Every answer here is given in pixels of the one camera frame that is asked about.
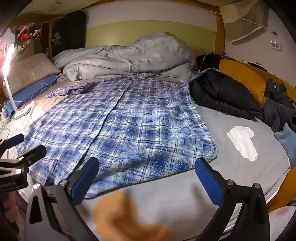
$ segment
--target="black bag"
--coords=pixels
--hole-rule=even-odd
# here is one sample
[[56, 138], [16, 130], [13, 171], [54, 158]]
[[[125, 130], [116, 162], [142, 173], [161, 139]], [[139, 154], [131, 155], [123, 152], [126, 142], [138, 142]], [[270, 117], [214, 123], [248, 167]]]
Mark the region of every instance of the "black bag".
[[286, 94], [286, 87], [283, 83], [277, 83], [273, 79], [268, 79], [264, 96], [270, 97], [273, 101], [283, 104], [290, 109], [295, 109]]
[[72, 12], [59, 20], [52, 28], [52, 57], [68, 49], [85, 47], [86, 14]]
[[218, 54], [203, 54], [196, 58], [198, 70], [204, 71], [208, 68], [219, 69], [221, 56]]

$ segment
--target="wall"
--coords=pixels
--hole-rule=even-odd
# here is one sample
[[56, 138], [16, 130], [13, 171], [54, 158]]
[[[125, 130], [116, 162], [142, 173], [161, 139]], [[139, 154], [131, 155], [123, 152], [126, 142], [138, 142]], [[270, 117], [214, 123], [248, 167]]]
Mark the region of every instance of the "wall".
[[163, 31], [182, 39], [198, 56], [215, 51], [216, 15], [172, 1], [125, 0], [85, 10], [86, 47], [130, 45], [139, 36]]
[[[282, 43], [281, 52], [270, 47], [270, 41], [275, 35], [269, 31], [278, 34]], [[258, 62], [293, 87], [296, 85], [296, 44], [282, 21], [271, 9], [268, 16], [268, 31], [263, 29], [234, 43], [226, 41], [225, 52], [229, 57], [239, 61]]]
[[8, 29], [0, 40], [0, 49], [2, 49], [6, 44], [9, 47], [14, 42], [15, 42], [15, 35], [10, 31], [10, 29]]
[[86, 9], [87, 28], [130, 21], [159, 20], [197, 25], [216, 31], [216, 15], [188, 4], [165, 0], [125, 0]]

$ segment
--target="green wall panel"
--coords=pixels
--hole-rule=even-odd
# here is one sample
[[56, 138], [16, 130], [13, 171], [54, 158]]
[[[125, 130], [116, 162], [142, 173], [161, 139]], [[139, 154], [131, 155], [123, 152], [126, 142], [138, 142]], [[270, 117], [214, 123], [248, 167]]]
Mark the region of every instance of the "green wall panel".
[[216, 32], [191, 24], [157, 20], [123, 21], [88, 28], [86, 47], [130, 45], [138, 37], [158, 31], [185, 41], [195, 56], [215, 52]]

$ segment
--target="blue cloth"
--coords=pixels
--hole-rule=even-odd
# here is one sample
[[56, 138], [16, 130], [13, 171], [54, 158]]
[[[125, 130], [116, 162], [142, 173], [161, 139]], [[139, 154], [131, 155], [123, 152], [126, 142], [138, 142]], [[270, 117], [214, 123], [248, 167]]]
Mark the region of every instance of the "blue cloth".
[[89, 91], [87, 85], [79, 87], [84, 94], [57, 103], [29, 126], [17, 146], [18, 154], [39, 144], [46, 147], [46, 156], [30, 167], [42, 185], [58, 184], [90, 157], [98, 158], [100, 170], [87, 197], [193, 169], [199, 157], [216, 157], [188, 83], [140, 74], [95, 82]]
[[284, 124], [283, 130], [281, 132], [274, 133], [275, 138], [281, 143], [285, 149], [291, 167], [296, 165], [296, 133], [290, 129], [288, 123]]
[[[46, 78], [17, 92], [13, 96], [13, 100], [15, 101], [15, 105], [17, 106], [17, 108], [20, 108], [24, 103], [42, 94], [44, 91], [47, 91], [52, 85], [57, 82], [58, 78], [58, 75], [49, 75]], [[4, 102], [4, 107], [6, 107], [7, 117], [11, 118], [15, 111], [9, 99]]]

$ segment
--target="white comforter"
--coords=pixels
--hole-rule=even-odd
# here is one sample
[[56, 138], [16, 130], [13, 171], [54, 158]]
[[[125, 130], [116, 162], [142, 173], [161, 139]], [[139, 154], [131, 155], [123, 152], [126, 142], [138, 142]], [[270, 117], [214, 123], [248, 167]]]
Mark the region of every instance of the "white comforter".
[[53, 58], [71, 81], [104, 75], [151, 73], [186, 80], [194, 55], [186, 44], [163, 32], [140, 37], [131, 46], [98, 46], [65, 50]]

